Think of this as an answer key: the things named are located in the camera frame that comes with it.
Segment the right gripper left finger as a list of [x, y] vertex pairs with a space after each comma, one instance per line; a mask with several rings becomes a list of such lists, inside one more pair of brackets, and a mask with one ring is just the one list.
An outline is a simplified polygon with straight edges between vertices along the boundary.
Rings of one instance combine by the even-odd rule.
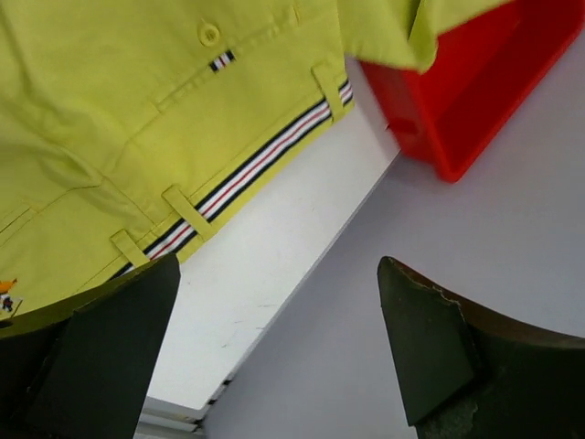
[[166, 255], [2, 319], [2, 437], [133, 437], [179, 282]]

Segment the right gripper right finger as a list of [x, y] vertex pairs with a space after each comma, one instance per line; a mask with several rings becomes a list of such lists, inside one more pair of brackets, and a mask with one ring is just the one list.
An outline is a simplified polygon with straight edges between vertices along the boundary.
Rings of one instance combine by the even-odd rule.
[[420, 438], [581, 438], [584, 341], [502, 315], [392, 257], [378, 288]]

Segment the red plastic tray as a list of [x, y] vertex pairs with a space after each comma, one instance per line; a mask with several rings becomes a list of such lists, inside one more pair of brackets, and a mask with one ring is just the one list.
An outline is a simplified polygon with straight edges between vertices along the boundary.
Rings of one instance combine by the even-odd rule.
[[425, 73], [361, 67], [400, 151], [453, 183], [583, 27], [581, 1], [511, 1], [440, 36]]

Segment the aluminium rail frame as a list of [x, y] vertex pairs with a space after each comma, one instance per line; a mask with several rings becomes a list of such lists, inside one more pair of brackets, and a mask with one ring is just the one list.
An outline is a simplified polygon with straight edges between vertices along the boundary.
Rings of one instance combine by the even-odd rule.
[[206, 438], [205, 422], [234, 379], [228, 376], [201, 408], [193, 409], [147, 397], [139, 415], [134, 438]]

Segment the yellow-green trousers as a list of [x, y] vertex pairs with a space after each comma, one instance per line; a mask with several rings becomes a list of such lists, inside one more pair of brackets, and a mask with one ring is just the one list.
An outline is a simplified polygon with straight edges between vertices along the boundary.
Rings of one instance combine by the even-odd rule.
[[353, 107], [494, 1], [4, 1], [1, 330], [189, 258]]

